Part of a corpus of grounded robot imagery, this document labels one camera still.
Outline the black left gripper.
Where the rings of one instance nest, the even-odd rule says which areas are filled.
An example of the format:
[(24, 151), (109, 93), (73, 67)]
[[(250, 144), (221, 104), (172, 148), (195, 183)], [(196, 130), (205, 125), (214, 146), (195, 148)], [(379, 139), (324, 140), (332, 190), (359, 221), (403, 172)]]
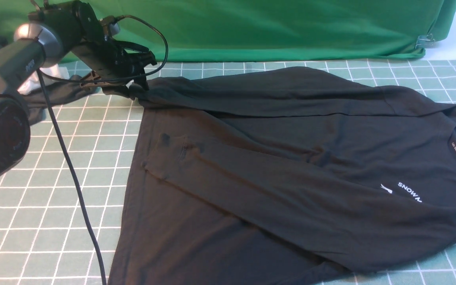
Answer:
[(80, 83), (84, 90), (100, 88), (106, 95), (125, 99), (137, 99), (141, 88), (149, 89), (145, 67), (155, 66), (157, 61), (148, 47), (124, 40), (102, 40), (101, 43), (83, 40), (71, 52), (90, 67), (101, 79), (132, 77), (134, 83)]

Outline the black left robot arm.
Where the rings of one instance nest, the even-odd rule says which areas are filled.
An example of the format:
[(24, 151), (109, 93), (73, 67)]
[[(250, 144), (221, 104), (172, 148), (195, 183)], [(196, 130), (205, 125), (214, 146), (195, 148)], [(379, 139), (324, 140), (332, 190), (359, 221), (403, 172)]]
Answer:
[(40, 120), (39, 103), (45, 102), (45, 94), (23, 95), (18, 89), (41, 68), (73, 53), (91, 69), (82, 78), (54, 78), (56, 87), (73, 88), (62, 104), (97, 88), (134, 99), (130, 81), (148, 89), (145, 67), (157, 64), (153, 52), (113, 38), (119, 32), (118, 22), (126, 18), (98, 19), (90, 4), (79, 0), (52, 5), (45, 0), (15, 31), (14, 42), (0, 49), (0, 176), (23, 159), (30, 127)]

